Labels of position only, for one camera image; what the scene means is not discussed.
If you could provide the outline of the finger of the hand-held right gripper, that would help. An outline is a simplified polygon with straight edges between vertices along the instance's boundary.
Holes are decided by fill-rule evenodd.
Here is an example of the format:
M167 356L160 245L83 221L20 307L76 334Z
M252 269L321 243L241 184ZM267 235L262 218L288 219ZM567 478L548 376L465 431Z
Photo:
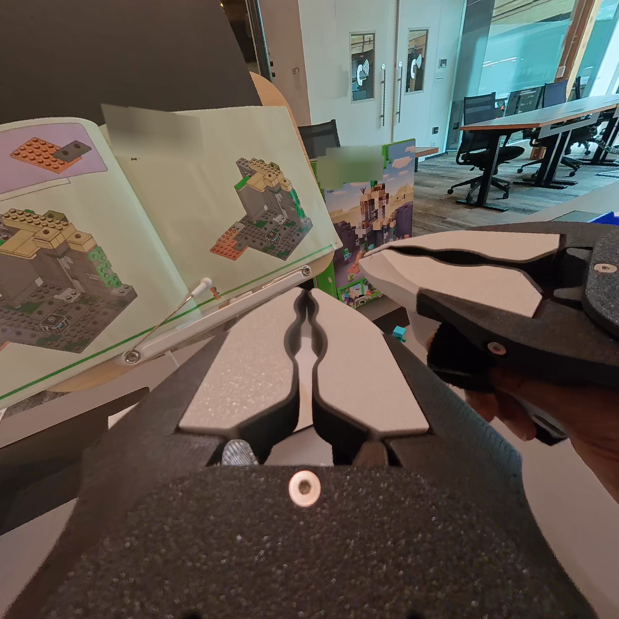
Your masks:
M454 265L523 264L558 252L561 235L513 231L445 231L382 245L375 257L435 258Z
M360 260L365 278L380 292L416 310L421 290L533 317L542 301L534 284L515 269L498 266L455 266L426 256L381 251Z

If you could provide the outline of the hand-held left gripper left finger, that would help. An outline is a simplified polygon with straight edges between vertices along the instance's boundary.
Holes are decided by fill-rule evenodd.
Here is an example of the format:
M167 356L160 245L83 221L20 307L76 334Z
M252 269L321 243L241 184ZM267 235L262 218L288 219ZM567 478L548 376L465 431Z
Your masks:
M178 429L247 442L264 463L299 420L299 371L307 294L291 289L260 305L228 331Z

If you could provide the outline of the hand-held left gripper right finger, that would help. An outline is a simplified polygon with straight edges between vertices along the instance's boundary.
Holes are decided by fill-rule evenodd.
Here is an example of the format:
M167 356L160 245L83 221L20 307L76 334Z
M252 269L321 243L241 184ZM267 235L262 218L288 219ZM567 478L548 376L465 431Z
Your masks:
M423 414L386 338L372 321L325 292L308 294L316 362L313 426L337 455L352 463L366 443L426 435Z

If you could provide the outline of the pale green instruction booklet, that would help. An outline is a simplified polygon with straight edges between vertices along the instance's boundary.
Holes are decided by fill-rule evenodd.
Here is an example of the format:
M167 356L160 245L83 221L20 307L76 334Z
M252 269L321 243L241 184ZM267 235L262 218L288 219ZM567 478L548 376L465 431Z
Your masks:
M1 407L342 246L286 109L1 125Z

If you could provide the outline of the grey desk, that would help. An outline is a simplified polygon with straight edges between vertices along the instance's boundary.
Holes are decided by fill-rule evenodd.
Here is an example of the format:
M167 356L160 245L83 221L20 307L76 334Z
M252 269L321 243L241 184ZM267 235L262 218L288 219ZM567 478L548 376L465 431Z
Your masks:
M618 618L618 505L545 411L523 441L381 330L430 430L336 462L306 294L299 420L264 463L178 429L256 308L151 393L2 424L1 618Z

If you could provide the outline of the person's right hand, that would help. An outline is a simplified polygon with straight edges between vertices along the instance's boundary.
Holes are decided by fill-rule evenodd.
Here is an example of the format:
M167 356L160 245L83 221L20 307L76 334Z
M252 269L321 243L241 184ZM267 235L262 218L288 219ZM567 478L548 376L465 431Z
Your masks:
M561 386L507 369L490 374L492 393L465 391L466 402L483 419L499 419L523 441L536 438L523 403L555 419L584 464L618 502L618 392L597 386Z

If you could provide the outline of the green toy set box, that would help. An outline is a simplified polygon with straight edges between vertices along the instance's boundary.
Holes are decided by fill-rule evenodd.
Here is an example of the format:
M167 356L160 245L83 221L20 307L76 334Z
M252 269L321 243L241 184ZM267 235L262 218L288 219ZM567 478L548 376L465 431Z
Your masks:
M381 147L383 172L375 180L324 190L324 200L341 247L315 286L358 309L381 296L360 270L364 255L383 244L413 236L416 140Z

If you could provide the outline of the long wooden table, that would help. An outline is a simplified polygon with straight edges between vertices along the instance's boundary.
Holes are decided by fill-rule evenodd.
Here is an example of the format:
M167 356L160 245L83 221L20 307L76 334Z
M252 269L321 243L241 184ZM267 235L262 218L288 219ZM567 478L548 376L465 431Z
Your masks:
M482 181L478 190L476 207L486 207L486 200L495 172L500 148L500 140L521 129L539 129L539 138L553 137L553 144L546 151L534 182L519 180L519 184L563 190L577 182L555 181L555 171L565 153L567 140L573 130L596 122L601 112L613 110L618 115L618 95L599 95L566 102L547 108L515 114L499 119L484 120L460 127L461 131L488 133L489 154L485 164Z

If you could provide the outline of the white door with glass panel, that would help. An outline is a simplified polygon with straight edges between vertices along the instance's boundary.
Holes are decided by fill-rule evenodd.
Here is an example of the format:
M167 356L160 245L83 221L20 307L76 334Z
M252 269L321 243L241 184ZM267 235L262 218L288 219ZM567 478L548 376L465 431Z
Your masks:
M459 40L458 1L399 1L396 140L442 149Z
M335 1L342 145L391 141L396 1Z

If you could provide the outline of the black partition panel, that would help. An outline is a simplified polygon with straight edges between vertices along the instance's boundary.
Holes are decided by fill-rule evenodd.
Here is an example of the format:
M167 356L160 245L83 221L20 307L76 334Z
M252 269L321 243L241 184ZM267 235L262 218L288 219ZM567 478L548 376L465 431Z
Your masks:
M218 1L1 1L1 123L260 106Z

